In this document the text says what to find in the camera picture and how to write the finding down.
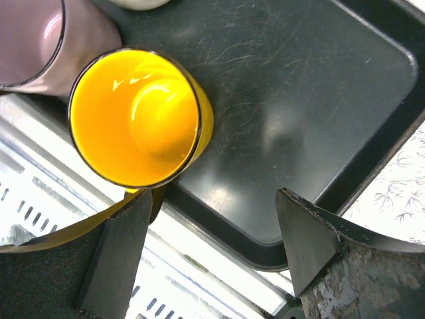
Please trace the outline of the yellow enamel mug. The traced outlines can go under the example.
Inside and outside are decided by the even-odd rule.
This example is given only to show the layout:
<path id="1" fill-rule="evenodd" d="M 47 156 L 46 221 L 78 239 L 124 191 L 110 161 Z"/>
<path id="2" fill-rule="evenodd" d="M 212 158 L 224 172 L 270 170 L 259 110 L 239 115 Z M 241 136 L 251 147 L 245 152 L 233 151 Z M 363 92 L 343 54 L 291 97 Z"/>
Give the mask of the yellow enamel mug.
<path id="1" fill-rule="evenodd" d="M 69 243 L 169 183 L 207 147 L 214 114 L 205 91 L 176 60 L 154 51 L 117 49 L 79 73 L 70 91 L 68 121 L 72 143 L 87 166 L 130 195 L 60 231 L 3 246 L 2 253 Z"/>

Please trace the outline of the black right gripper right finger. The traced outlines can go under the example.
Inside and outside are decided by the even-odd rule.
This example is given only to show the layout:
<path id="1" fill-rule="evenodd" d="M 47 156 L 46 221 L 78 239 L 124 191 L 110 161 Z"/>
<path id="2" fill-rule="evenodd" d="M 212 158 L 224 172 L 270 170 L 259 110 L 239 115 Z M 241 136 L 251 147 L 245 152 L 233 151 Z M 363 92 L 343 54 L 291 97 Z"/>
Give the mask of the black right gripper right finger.
<path id="1" fill-rule="evenodd" d="M 388 237 L 352 223 L 289 189 L 277 190 L 275 204 L 297 297 L 306 293 L 350 244 L 380 253 L 424 256 L 423 245 Z"/>

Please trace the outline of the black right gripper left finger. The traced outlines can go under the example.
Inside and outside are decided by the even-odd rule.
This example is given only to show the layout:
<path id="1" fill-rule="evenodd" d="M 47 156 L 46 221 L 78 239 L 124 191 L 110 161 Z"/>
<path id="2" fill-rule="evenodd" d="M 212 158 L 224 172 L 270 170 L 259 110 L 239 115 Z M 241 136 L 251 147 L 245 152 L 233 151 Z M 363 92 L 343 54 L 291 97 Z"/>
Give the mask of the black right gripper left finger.
<path id="1" fill-rule="evenodd" d="M 106 220 L 76 299 L 79 311 L 93 318 L 126 317 L 151 209 L 151 192 L 141 190 Z"/>

